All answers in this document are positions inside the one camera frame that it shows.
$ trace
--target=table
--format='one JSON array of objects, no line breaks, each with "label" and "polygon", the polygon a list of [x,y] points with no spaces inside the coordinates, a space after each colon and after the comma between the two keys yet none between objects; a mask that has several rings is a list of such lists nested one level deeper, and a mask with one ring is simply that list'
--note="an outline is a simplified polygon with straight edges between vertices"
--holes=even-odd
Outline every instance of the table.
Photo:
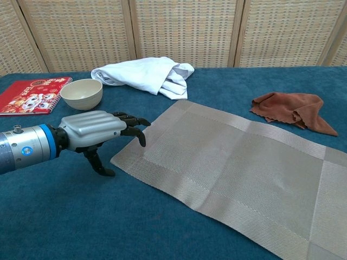
[{"label": "table", "polygon": [[[71,76],[89,72],[10,74],[15,80]],[[311,93],[324,100],[320,115],[339,137],[272,123],[303,138],[347,152],[347,67],[201,68],[187,79],[188,100],[244,118],[251,100],[268,92]],[[174,104],[129,86],[104,86],[107,112],[123,111],[154,121]],[[39,124],[58,126],[64,116],[81,113],[61,100],[49,115],[0,118],[0,132]],[[133,137],[104,143],[99,155],[116,177],[95,173],[82,154],[59,158],[0,175],[0,259],[278,259],[235,230],[191,210],[110,164]]]}]

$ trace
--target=book cover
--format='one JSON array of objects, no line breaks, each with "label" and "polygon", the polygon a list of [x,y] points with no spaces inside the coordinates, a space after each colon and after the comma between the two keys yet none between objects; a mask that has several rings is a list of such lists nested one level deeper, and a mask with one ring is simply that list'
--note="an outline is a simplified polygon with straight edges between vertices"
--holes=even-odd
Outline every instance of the book cover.
[{"label": "book cover", "polygon": [[18,80],[0,95],[0,116],[49,114],[71,77]]}]

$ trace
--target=wicker panel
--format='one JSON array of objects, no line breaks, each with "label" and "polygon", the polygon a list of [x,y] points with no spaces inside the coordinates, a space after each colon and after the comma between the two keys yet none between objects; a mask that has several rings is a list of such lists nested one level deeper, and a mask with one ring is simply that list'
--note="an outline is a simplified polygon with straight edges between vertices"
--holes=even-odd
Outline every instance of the wicker panel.
[{"label": "wicker panel", "polygon": [[26,24],[20,21],[12,1],[0,1],[0,76],[9,73],[45,72],[43,60],[34,48],[33,39],[25,33]]},{"label": "wicker panel", "polygon": [[343,38],[334,59],[331,62],[332,66],[347,66],[347,34]]},{"label": "wicker panel", "polygon": [[20,1],[51,72],[90,71],[130,60],[121,2]]},{"label": "wicker panel", "polygon": [[227,66],[236,0],[133,2],[141,57],[167,56],[194,67]]},{"label": "wicker panel", "polygon": [[344,2],[252,0],[240,67],[316,65]]}]

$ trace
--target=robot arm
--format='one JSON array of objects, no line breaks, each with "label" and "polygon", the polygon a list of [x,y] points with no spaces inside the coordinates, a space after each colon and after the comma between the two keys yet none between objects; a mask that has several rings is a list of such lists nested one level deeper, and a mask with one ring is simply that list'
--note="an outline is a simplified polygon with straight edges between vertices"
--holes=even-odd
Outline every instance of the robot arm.
[{"label": "robot arm", "polygon": [[0,174],[57,158],[68,149],[83,153],[100,175],[114,176],[102,166],[97,149],[120,135],[136,136],[141,146],[146,146],[145,135],[136,125],[151,124],[122,112],[91,111],[62,118],[58,128],[15,126],[13,131],[0,133]]}]

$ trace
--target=white bowl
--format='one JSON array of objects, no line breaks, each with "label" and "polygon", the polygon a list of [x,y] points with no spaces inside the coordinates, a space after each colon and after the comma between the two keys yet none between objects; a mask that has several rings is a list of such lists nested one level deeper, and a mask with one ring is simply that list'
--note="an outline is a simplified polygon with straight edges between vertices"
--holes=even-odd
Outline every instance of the white bowl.
[{"label": "white bowl", "polygon": [[89,110],[102,99],[102,83],[94,79],[76,80],[60,91],[66,104],[78,110]]}]

